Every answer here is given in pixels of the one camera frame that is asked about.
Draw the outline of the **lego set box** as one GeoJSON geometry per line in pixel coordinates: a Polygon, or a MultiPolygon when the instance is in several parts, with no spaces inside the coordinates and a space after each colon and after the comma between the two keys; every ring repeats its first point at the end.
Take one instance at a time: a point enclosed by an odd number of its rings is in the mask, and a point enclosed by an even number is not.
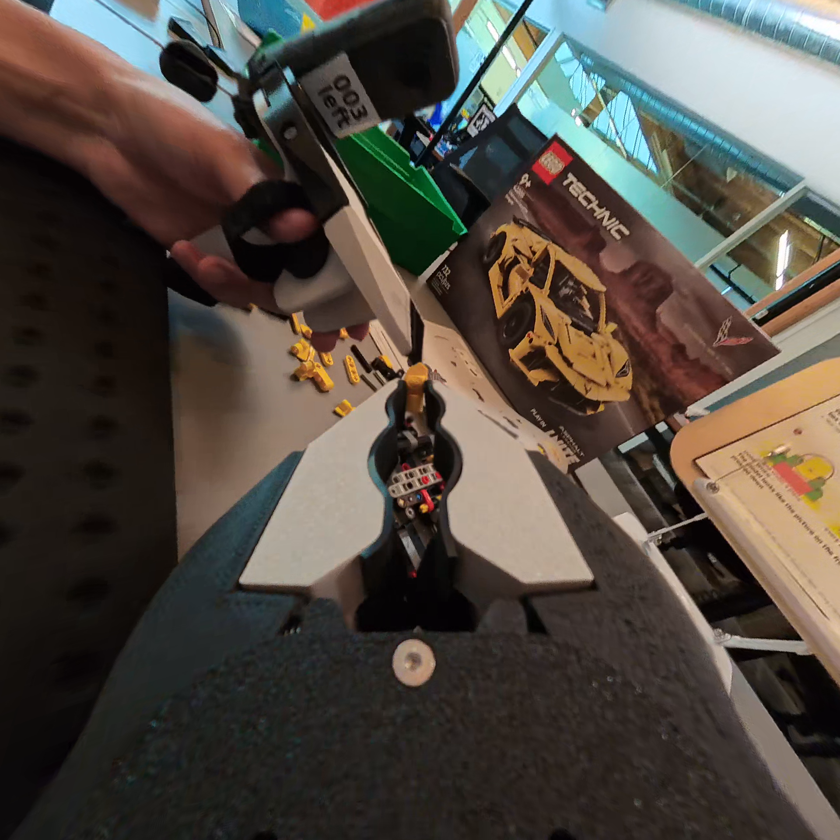
{"type": "Polygon", "coordinates": [[[427,285],[514,411],[572,470],[780,352],[559,136],[427,285]]]}

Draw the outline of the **blue flat package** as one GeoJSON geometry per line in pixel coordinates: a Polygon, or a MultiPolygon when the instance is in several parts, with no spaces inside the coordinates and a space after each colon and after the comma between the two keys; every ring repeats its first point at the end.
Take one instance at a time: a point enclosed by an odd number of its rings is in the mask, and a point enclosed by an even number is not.
{"type": "Polygon", "coordinates": [[[273,30],[289,39],[301,31],[303,18],[311,15],[310,6],[303,1],[237,1],[239,17],[257,35],[273,30]]]}

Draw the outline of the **silver air duct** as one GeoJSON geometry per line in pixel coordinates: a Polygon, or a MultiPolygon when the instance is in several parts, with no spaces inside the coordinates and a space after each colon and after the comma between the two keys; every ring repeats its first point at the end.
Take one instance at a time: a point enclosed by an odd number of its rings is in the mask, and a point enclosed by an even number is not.
{"type": "Polygon", "coordinates": [[[673,1],[672,4],[839,67],[838,5],[833,2],[673,1]]]}

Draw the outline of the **green plastic bin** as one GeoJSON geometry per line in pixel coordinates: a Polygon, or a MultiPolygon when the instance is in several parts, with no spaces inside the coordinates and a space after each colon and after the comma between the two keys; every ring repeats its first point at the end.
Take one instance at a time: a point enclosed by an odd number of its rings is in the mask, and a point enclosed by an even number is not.
{"type": "Polygon", "coordinates": [[[395,265],[421,276],[466,235],[432,176],[380,128],[337,140],[335,147],[395,265]]]}

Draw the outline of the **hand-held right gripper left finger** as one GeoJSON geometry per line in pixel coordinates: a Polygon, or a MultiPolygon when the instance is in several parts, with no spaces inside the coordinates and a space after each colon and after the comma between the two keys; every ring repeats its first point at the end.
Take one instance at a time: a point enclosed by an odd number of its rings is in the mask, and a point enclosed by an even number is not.
{"type": "Polygon", "coordinates": [[[342,611],[362,603],[360,556],[379,538],[385,515],[368,462],[395,390],[392,382],[372,394],[305,449],[238,579],[241,588],[326,599],[342,611]]]}

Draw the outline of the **person's left forearm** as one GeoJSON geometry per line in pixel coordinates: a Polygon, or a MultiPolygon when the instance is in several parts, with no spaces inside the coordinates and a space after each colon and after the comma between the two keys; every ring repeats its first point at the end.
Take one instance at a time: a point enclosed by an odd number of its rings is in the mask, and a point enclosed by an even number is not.
{"type": "Polygon", "coordinates": [[[23,2],[1,2],[1,133],[84,175],[120,158],[115,141],[136,69],[23,2]]]}

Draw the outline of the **person's left hand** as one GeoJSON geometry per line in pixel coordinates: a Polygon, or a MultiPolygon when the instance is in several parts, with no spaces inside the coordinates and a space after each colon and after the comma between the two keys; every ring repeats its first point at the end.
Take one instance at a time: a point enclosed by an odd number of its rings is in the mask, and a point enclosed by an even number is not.
{"type": "Polygon", "coordinates": [[[166,82],[106,82],[84,171],[206,293],[231,307],[280,314],[271,287],[194,244],[277,169],[240,133],[166,82]]]}

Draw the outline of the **lego instruction booklet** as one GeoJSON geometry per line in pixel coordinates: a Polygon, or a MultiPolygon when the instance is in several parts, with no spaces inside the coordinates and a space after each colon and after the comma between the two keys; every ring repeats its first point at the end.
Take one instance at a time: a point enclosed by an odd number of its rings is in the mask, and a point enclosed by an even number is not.
{"type": "Polygon", "coordinates": [[[456,330],[425,321],[422,362],[437,382],[472,401],[475,408],[519,440],[523,447],[540,452],[562,473],[569,473],[572,453],[566,444],[554,432],[542,429],[511,408],[456,330]]]}

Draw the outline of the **pile of yellow lego pieces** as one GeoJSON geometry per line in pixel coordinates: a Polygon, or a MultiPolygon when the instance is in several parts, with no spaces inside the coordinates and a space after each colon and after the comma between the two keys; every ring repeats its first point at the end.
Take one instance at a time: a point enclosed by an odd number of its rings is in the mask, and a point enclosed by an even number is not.
{"type": "MultiPolygon", "coordinates": [[[[331,369],[334,358],[331,352],[321,352],[312,346],[312,331],[302,320],[302,316],[290,316],[290,328],[296,341],[288,349],[289,355],[296,361],[297,366],[291,373],[295,382],[310,382],[321,394],[330,394],[334,388],[331,369]]],[[[350,385],[359,385],[362,381],[361,373],[352,354],[346,355],[342,362],[342,369],[350,385]]],[[[354,411],[354,405],[349,399],[342,399],[332,412],[338,418],[345,418],[354,411]]]]}

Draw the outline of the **lego car chassis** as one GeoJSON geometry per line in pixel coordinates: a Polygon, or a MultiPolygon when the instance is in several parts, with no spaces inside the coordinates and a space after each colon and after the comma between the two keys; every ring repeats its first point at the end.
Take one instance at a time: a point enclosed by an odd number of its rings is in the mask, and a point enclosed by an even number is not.
{"type": "Polygon", "coordinates": [[[437,536],[439,506],[446,488],[435,461],[434,443],[424,419],[407,414],[397,432],[396,463],[386,482],[393,530],[412,578],[417,577],[425,552],[437,536]]]}

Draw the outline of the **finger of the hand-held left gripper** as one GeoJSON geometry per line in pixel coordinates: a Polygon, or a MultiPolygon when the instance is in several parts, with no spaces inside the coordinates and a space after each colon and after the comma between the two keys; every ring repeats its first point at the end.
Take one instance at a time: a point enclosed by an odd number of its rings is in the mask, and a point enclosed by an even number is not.
{"type": "Polygon", "coordinates": [[[327,163],[347,200],[323,223],[331,247],[400,354],[413,348],[412,299],[394,267],[381,237],[362,204],[360,195],[332,157],[327,163]]]}

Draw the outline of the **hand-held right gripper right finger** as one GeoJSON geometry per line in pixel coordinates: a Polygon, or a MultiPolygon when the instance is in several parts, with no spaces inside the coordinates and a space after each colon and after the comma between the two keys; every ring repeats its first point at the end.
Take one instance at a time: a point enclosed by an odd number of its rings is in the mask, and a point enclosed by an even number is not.
{"type": "Polygon", "coordinates": [[[484,611],[495,600],[592,587],[594,572],[549,488],[565,475],[537,430],[439,382],[427,382],[424,397],[444,479],[423,556],[426,592],[440,602],[458,592],[484,611]]]}

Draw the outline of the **white stand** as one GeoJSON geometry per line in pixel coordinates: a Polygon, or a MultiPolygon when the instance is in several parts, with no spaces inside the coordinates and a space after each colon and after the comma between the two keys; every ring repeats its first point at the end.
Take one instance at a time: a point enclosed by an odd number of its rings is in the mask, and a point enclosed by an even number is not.
{"type": "Polygon", "coordinates": [[[679,581],[678,576],[670,568],[664,555],[655,545],[655,538],[644,530],[642,523],[637,520],[633,513],[621,513],[613,517],[613,522],[623,530],[636,546],[641,549],[647,560],[657,569],[660,577],[671,591],[677,602],[681,604],[683,612],[686,613],[695,629],[703,640],[703,645],[713,662],[724,690],[731,694],[732,675],[734,661],[732,653],[750,654],[789,654],[795,656],[808,656],[812,651],[806,642],[790,639],[766,639],[755,637],[744,637],[722,631],[709,624],[701,614],[699,607],[692,600],[688,591],[679,581]]]}

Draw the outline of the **black light stand pole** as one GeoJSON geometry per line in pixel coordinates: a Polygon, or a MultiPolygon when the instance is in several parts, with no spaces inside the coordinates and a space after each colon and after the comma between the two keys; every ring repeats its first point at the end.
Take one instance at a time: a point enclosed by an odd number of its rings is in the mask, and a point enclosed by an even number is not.
{"type": "Polygon", "coordinates": [[[454,20],[459,77],[455,93],[434,110],[434,133],[414,157],[431,169],[469,137],[467,125],[482,107],[494,109],[520,78],[548,31],[529,18],[532,2],[459,2],[454,20]]]}

